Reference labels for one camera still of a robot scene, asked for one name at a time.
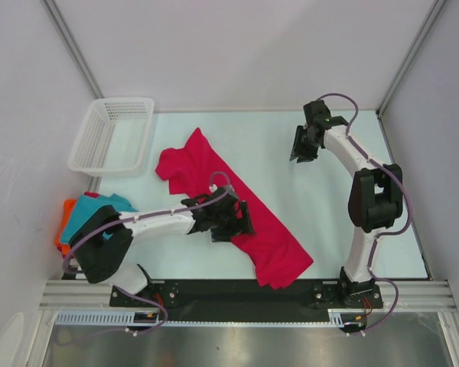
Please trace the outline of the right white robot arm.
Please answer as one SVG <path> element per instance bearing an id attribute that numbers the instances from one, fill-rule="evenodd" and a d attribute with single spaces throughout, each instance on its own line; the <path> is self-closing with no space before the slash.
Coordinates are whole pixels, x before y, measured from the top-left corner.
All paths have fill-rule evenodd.
<path id="1" fill-rule="evenodd" d="M 402 169 L 379 163 L 350 133 L 350 122 L 334 116 L 324 100 L 304 105 L 305 123 L 296 128 L 290 158 L 298 163 L 330 151 L 352 177 L 347 204 L 354 226 L 350 254 L 336 284 L 319 284 L 313 290 L 317 308 L 358 308 L 379 299 L 374 257 L 379 240 L 403 213 Z"/>

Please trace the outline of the pink t shirt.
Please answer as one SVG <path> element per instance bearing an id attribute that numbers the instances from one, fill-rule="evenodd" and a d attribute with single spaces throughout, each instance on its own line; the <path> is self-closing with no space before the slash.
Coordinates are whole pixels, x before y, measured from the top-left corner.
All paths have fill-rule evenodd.
<path id="1" fill-rule="evenodd" d="M 274 289 L 294 282 L 314 262 L 280 219 L 213 150 L 196 128 L 182 148 L 164 149 L 155 168 L 172 194 L 185 194 L 195 211 L 195 231 L 231 242 L 248 255 L 259 285 Z"/>

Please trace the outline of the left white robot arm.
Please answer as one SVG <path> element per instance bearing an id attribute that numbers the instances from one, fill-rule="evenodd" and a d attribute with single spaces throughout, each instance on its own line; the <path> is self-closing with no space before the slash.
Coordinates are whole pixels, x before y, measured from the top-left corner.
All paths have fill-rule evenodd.
<path id="1" fill-rule="evenodd" d="M 101 206 L 70 240 L 73 256 L 91 284 L 110 284 L 126 291 L 135 304 L 148 304 L 154 288 L 140 264 L 129 264 L 129 249 L 170 235 L 209 232 L 212 242 L 254 235 L 248 203 L 231 186 L 211 187 L 210 194 L 182 200 L 154 212 L 121 212 Z"/>

